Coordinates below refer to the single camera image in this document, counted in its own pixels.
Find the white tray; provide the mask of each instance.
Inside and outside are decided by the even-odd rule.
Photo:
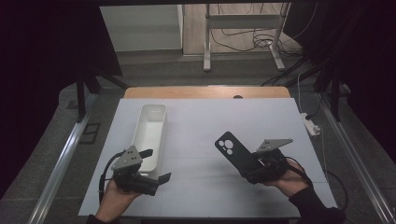
[[[166,117],[165,105],[143,105],[140,110],[139,121],[134,132],[132,145],[138,151],[152,149],[152,156],[143,159],[139,170],[141,175],[157,177],[159,174],[159,159],[163,141],[163,130]]]

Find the gray carpet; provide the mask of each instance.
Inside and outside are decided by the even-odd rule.
[[[157,58],[151,63],[149,60],[132,60],[123,55],[120,59],[123,77],[120,80],[134,86],[205,86],[205,85],[254,85],[260,86],[270,77],[279,75],[275,64],[269,55],[232,57],[214,56],[212,71],[203,71],[201,58],[175,59],[172,56]],[[293,65],[298,58],[285,58],[287,67]],[[302,66],[290,76],[279,80],[278,84],[298,76],[311,65]],[[298,88],[290,88],[292,97],[301,103],[301,109],[308,114],[315,113],[319,100],[313,92],[312,85],[316,77],[301,82],[300,100]],[[49,209],[44,223],[84,223],[85,217],[78,217],[77,213],[86,189],[100,156],[106,135],[111,125],[111,118],[117,109],[118,101],[123,90],[114,84],[100,78],[104,87],[94,105],[89,124],[98,124],[97,135],[85,134],[75,151],[73,159],[59,187],[54,202]],[[50,172],[59,158],[64,143],[77,120],[76,87],[65,88],[60,94],[58,109],[44,133],[34,154],[26,163],[20,175],[14,181],[3,200],[0,202],[0,223],[26,223],[44,188]],[[396,202],[396,168],[381,146],[359,122],[347,105],[346,97],[340,99],[340,117],[348,136],[359,149],[359,154],[374,177],[391,207]],[[312,120],[320,125],[324,134],[313,137],[312,143],[318,159],[328,171],[340,178],[347,189],[348,204],[346,223],[381,223],[372,202],[367,196],[362,184],[347,158],[345,150],[338,140],[327,117],[320,109]],[[346,193],[342,185],[329,175],[330,185],[336,201],[340,207],[346,205]],[[125,218],[122,223],[139,223],[140,220]]]

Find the white wall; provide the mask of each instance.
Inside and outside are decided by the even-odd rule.
[[[101,11],[115,51],[182,48],[176,5],[101,7]]]

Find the white tabletop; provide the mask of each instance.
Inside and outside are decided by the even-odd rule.
[[[298,217],[287,197],[275,188],[249,184],[216,149],[225,132],[251,152],[264,139],[293,139],[280,148],[282,153],[305,168],[323,203],[336,207],[294,99],[122,99],[80,216],[96,212],[99,176],[108,160],[131,144],[140,109],[150,104],[167,107],[160,168],[172,176],[155,196],[137,198],[125,216]]]

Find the power strip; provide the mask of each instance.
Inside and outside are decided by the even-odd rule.
[[[304,122],[305,128],[308,131],[309,135],[315,136],[320,135],[320,128],[318,125],[315,125],[311,119],[306,119],[307,114],[301,113],[301,119]]]

